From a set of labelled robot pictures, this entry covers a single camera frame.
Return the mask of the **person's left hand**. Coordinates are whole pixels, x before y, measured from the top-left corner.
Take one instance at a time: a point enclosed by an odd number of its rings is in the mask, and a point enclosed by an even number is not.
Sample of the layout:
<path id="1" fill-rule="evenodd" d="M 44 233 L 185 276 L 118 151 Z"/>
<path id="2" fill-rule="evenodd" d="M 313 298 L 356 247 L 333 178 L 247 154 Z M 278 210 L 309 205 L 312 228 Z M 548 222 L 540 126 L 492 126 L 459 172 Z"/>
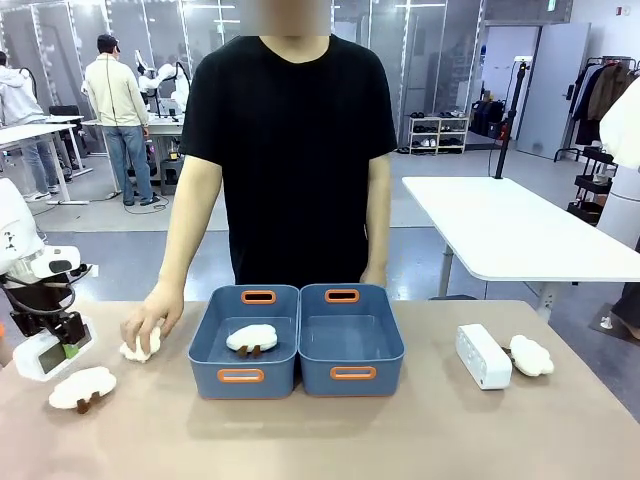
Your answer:
<path id="1" fill-rule="evenodd" d="M 362 284 L 377 285 L 382 288 L 387 287 L 387 271 L 384 265 L 367 266 L 360 277 Z"/>

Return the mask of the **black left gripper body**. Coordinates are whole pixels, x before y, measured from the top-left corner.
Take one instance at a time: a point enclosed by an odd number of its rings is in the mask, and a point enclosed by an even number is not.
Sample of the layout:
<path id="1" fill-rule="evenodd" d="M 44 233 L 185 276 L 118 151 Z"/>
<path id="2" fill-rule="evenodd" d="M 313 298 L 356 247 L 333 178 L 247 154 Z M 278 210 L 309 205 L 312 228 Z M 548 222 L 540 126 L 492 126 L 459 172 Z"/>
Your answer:
<path id="1" fill-rule="evenodd" d="M 48 332 L 53 335 L 49 327 L 54 316 L 62 313 L 79 313 L 70 311 L 76 298 L 75 290 L 70 283 L 60 283 L 60 280 L 61 277 L 54 277 L 53 283 L 38 281 L 28 284 L 12 277 L 2 277 L 1 289 L 10 302 L 11 311 L 38 315 L 44 325 L 40 333 Z"/>

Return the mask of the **person's right hand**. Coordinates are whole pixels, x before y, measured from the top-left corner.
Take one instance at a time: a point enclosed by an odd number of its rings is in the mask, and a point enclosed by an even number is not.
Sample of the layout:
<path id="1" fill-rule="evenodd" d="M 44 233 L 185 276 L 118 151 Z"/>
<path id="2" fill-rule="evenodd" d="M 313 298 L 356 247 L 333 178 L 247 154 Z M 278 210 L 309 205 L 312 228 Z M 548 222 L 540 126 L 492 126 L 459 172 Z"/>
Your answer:
<path id="1" fill-rule="evenodd" d="M 140 346 L 145 354 L 151 350 L 151 334 L 156 328 L 164 340 L 180 320 L 184 310 L 184 282 L 160 279 L 146 299 L 121 324 L 121 336 L 135 351 Z"/>

